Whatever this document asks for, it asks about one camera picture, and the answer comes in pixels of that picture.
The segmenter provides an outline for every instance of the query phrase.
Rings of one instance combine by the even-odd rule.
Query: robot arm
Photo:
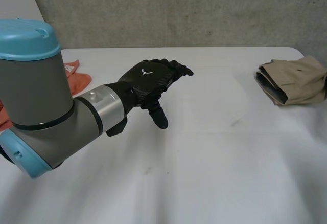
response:
[[[35,20],[0,20],[0,100],[14,125],[0,135],[2,154],[37,178],[102,133],[122,132],[134,107],[147,109],[166,128],[158,100],[179,77],[192,74],[176,61],[146,60],[117,83],[73,99],[53,28]]]

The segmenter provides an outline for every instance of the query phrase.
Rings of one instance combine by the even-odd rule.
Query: white tablecloth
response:
[[[0,223],[327,223],[324,105],[279,108],[253,78],[292,48],[67,49],[92,89],[144,59],[194,71],[164,93],[158,129],[133,109],[106,134],[37,180],[0,158]]]

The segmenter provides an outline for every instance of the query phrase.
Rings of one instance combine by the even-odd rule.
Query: folded khaki pants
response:
[[[291,105],[324,101],[326,76],[327,69],[307,56],[260,65],[255,79],[275,105]]]

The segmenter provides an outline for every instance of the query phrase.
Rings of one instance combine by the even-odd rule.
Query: light blue cap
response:
[[[10,129],[0,135],[0,145],[21,171],[38,178],[52,168],[29,145]]]
[[[43,21],[0,19],[0,59],[31,61],[60,51],[55,30]]]

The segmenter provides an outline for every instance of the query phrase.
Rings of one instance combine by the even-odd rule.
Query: gray wall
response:
[[[294,47],[327,63],[326,0],[36,0],[64,48]]]

